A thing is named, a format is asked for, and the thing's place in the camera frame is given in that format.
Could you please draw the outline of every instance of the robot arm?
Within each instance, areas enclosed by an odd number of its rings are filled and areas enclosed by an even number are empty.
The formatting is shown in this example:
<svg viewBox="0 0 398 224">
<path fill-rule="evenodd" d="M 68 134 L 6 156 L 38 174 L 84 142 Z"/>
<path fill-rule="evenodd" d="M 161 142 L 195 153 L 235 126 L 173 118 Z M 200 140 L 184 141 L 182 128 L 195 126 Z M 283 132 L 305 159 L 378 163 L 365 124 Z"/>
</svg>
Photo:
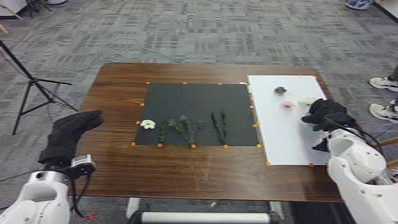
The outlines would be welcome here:
<svg viewBox="0 0 398 224">
<path fill-rule="evenodd" d="M 45 170 L 31 175 L 17 202 L 0 215 L 0 224 L 70 223 L 68 180 L 75 192 L 75 179 L 95 172 L 91 155 L 74 158 L 77 143 L 86 131 L 102 123 L 102 111 L 79 113 L 58 120 L 40 158 Z"/>
<path fill-rule="evenodd" d="M 330 132 L 322 141 L 333 157 L 328 172 L 358 224 L 397 224 L 398 184 L 390 178 L 385 156 L 362 136 L 356 119 L 337 102 L 319 100 L 303 121 L 317 124 L 315 131 Z"/>
</svg>

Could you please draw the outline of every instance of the white sheet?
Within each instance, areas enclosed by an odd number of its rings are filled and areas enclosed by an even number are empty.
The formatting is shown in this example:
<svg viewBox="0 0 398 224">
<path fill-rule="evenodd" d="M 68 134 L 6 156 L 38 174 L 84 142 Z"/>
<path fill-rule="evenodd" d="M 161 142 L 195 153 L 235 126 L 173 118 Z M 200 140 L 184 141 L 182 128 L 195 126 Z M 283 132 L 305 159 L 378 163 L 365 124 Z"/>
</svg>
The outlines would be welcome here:
<svg viewBox="0 0 398 224">
<path fill-rule="evenodd" d="M 312 149 L 326 133 L 314 132 L 314 125 L 301 121 L 310 106 L 299 101 L 308 97 L 326 99 L 315 76 L 250 75 L 250 83 L 271 165 L 326 165 L 331 155 Z M 274 92 L 280 86 L 289 90 L 283 96 Z M 285 101 L 296 104 L 290 109 Z"/>
</svg>

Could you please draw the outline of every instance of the person's foot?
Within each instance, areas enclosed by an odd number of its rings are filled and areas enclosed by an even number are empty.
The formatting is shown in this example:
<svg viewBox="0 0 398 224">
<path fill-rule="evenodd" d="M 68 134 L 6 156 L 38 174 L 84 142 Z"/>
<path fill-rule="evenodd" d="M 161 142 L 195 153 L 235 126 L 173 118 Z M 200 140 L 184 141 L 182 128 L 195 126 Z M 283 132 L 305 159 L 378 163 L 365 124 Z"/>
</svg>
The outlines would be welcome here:
<svg viewBox="0 0 398 224">
<path fill-rule="evenodd" d="M 370 79 L 370 85 L 379 89 L 390 89 L 398 92 L 398 82 L 392 81 L 390 77 Z"/>
<path fill-rule="evenodd" d="M 385 107 L 374 103 L 370 105 L 370 113 L 379 119 L 388 120 L 392 123 L 398 124 L 398 112 L 395 111 L 394 105 Z"/>
</svg>

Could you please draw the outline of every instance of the wooden table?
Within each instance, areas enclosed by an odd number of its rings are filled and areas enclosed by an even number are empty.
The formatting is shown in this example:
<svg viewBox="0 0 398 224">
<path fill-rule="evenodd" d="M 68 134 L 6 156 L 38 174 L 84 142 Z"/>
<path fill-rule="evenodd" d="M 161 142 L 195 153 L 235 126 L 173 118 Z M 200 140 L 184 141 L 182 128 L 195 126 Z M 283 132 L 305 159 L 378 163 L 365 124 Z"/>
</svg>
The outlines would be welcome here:
<svg viewBox="0 0 398 224">
<path fill-rule="evenodd" d="M 84 137 L 95 156 L 91 196 L 276 201 L 342 201 L 326 167 L 271 166 L 264 149 L 221 146 L 132 147 L 148 83 L 241 83 L 248 74 L 319 76 L 308 66 L 109 64 L 83 111 L 104 110 L 106 124 Z M 326 95 L 331 97 L 319 76 Z"/>
</svg>

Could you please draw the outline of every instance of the black mat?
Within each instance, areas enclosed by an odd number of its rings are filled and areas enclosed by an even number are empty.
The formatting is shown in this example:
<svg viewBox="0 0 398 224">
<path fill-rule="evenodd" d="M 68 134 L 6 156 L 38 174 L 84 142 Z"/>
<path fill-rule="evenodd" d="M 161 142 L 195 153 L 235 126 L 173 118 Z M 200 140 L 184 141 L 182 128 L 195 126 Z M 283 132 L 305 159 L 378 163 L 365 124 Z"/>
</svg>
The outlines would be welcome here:
<svg viewBox="0 0 398 224">
<path fill-rule="evenodd" d="M 163 117 L 179 121 L 186 115 L 191 122 L 205 122 L 198 146 L 219 146 L 221 141 L 212 122 L 212 112 L 226 114 L 226 142 L 232 146 L 257 146 L 258 135 L 253 128 L 253 111 L 248 86 L 242 84 L 152 84 L 147 93 L 143 120 L 157 122 L 157 129 L 139 128 L 138 145 L 157 145 Z M 168 127 L 168 145 L 189 145 L 184 136 Z"/>
</svg>

